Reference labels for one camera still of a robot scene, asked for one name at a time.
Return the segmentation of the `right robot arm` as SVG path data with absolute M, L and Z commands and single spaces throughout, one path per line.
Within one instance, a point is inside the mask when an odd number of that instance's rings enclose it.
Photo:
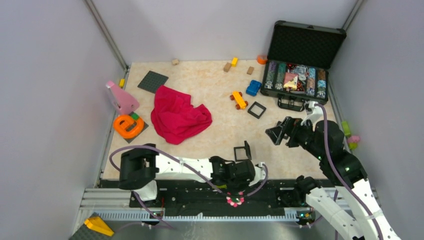
M 331 120 L 286 117 L 265 133 L 277 146 L 286 140 L 289 148 L 302 147 L 319 160 L 319 168 L 349 206 L 342 209 L 312 177 L 299 176 L 292 200 L 317 210 L 345 240 L 398 240 L 378 204 L 361 162 L 344 148 L 344 133 Z

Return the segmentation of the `magenta garment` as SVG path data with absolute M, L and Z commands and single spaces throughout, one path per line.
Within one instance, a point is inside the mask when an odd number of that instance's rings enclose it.
M 167 143 L 179 145 L 212 124 L 213 118 L 206 106 L 193 106 L 191 98 L 164 85 L 157 89 L 150 119 L 156 133 Z

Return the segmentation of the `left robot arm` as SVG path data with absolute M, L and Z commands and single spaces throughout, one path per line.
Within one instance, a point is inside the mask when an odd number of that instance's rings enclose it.
M 193 180 L 207 184 L 225 197 L 246 198 L 254 195 L 268 179 L 268 168 L 262 162 L 230 161 L 220 156 L 209 158 L 177 157 L 166 153 L 155 144 L 131 145 L 112 152 L 109 161 L 120 153 L 118 188 L 139 191 L 156 178 L 165 180 Z

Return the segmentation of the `pink flower brooch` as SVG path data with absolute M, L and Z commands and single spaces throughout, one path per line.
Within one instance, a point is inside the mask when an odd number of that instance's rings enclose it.
M 234 207 L 237 208 L 238 206 L 242 205 L 245 202 L 245 198 L 244 197 L 226 197 L 226 202 Z

